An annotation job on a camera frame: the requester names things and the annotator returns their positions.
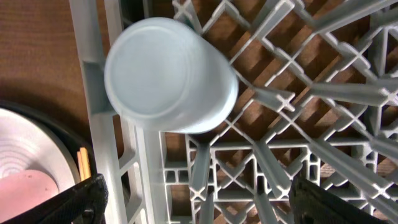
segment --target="white plate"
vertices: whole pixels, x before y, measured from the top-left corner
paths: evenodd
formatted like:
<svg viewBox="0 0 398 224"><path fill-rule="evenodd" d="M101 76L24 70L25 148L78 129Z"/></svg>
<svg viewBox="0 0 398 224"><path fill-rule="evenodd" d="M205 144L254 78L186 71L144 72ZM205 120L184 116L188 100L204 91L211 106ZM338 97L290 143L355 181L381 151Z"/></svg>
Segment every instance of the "white plate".
<svg viewBox="0 0 398 224"><path fill-rule="evenodd" d="M59 192L80 179L68 149L53 132L0 108L0 178L27 169L49 175L57 183Z"/></svg>

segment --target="pink object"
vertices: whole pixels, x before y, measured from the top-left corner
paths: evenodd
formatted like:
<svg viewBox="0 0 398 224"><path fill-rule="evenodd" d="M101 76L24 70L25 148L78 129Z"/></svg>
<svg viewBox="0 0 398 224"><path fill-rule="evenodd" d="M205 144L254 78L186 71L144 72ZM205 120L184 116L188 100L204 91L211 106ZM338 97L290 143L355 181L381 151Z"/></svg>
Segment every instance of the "pink object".
<svg viewBox="0 0 398 224"><path fill-rule="evenodd" d="M41 171L24 170L0 179L0 223L57 194L54 180Z"/></svg>

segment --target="gray dish rack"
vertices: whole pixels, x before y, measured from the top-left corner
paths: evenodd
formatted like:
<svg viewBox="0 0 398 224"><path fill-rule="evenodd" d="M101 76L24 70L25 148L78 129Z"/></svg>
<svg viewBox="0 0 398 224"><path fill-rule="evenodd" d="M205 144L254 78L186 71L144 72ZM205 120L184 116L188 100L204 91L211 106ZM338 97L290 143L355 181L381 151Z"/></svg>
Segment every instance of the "gray dish rack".
<svg viewBox="0 0 398 224"><path fill-rule="evenodd" d="M90 119L91 137L98 173L104 175L109 190L105 212L107 223L212 223L214 211L220 211L228 223L244 223L248 212L256 207L262 223L293 223L291 213L285 213L270 202L288 200L292 178L299 172L320 185L321 161L331 165L336 172L322 183L342 199L373 214L381 211L392 223L398 223L398 170L387 177L376 174L377 156L381 154L394 163L398 161L398 119L389 126L381 126L382 107L398 106L398 65L386 72L388 38L398 39L398 7L390 6L398 0L349 0L344 1L324 16L314 19L301 0L268 0L252 23L240 15L231 1L218 1L210 20L201 26L191 0L170 0L175 8L174 19L188 23L199 35L214 25L222 13L227 13L250 33L250 38L232 57L236 60L254 40L275 58L284 62L279 71L262 87L254 86L236 71L237 76L256 94L233 119L225 120L227 127L210 142L197 141L186 135L187 162L167 160L165 134L143 130L121 118L124 154L118 159L113 128L116 115L104 89L103 53L96 2L94 0L70 0L73 25L78 47L81 72ZM121 15L119 0L106 0L106 18L109 40L112 44L130 23ZM145 17L152 15L152 1L143 0ZM267 39L267 34L290 12L296 13L313 33L296 52L288 54ZM371 26L357 43L340 42L331 32L365 16L371 17ZM321 80L314 82L296 61L306 44L316 35L322 37L340 55L336 63ZM330 80L339 72L354 67L366 78L366 84L336 84ZM309 91L295 104L295 94L285 90L268 88L273 79L289 70L300 79ZM313 98L321 98L340 118L320 138L313 139L295 122L306 104ZM350 107L339 101L352 103ZM253 102L258 102L279 114L281 119L260 141L254 141L235 124ZM272 140L288 127L294 128L302 139ZM360 138L334 138L333 134L351 127ZM229 129L239 133L245 141L218 142ZM351 155L336 147L352 148ZM282 167L271 149L292 148L299 156L287 167ZM248 151L247 156L235 168L217 159L219 151ZM247 164L252 164L254 182L247 183L239 177ZM221 169L228 177L218 181L216 171ZM121 176L128 173L131 196L124 202ZM339 189L345 183L349 189ZM241 190L226 190L237 184ZM192 217L172 216L170 186L188 185ZM248 202L236 214L223 206L224 202Z"/></svg>

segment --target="yellow stick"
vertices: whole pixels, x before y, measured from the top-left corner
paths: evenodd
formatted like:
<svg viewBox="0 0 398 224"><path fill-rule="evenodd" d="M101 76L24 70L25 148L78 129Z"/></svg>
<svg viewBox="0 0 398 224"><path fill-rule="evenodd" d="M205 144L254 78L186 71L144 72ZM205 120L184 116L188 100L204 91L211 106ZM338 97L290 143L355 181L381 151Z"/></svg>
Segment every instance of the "yellow stick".
<svg viewBox="0 0 398 224"><path fill-rule="evenodd" d="M88 162L88 153L87 149L85 147L80 148L80 153L81 153L81 161L83 164L83 172L85 174L85 179L91 177L91 172L90 172L90 163Z"/></svg>
<svg viewBox="0 0 398 224"><path fill-rule="evenodd" d="M77 161L79 163L80 181L85 180L85 173L83 172L83 162L81 161L81 153L77 152Z"/></svg>

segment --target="white cup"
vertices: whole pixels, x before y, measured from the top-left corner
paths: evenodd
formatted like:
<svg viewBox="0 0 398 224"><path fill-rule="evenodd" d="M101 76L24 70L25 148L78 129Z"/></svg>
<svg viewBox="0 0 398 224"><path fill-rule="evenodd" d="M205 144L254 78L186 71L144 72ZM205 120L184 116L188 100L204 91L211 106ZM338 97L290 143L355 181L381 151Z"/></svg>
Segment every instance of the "white cup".
<svg viewBox="0 0 398 224"><path fill-rule="evenodd" d="M120 116L156 131L203 133L231 112L238 79L225 57L191 28L151 18L115 41L104 70Z"/></svg>

